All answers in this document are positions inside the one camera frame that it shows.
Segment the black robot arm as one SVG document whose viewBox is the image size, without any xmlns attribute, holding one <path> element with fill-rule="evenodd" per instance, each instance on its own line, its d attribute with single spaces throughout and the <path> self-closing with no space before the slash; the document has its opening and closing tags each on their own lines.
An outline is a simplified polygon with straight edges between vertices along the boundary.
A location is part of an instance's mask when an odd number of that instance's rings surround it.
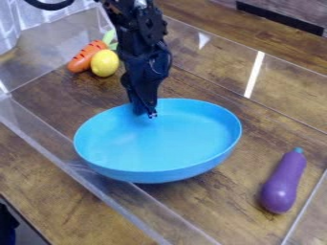
<svg viewBox="0 0 327 245">
<path fill-rule="evenodd" d="M 157 116 L 157 92 L 168 77 L 172 54 L 164 42 L 166 22 L 153 0 L 98 0 L 117 35 L 125 73 L 120 81 L 133 113 Z"/>
</svg>

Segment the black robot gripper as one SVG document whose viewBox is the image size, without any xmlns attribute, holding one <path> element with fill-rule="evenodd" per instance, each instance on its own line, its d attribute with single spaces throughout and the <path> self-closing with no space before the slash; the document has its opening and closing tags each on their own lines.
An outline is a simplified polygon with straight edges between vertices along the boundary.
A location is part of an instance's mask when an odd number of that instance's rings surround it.
<svg viewBox="0 0 327 245">
<path fill-rule="evenodd" d="M 145 114 L 149 119 L 157 117 L 157 90 L 168 76 L 172 54 L 164 42 L 154 44 L 152 50 L 138 56 L 118 49 L 125 65 L 121 84 L 126 90 L 133 113 Z"/>
</svg>

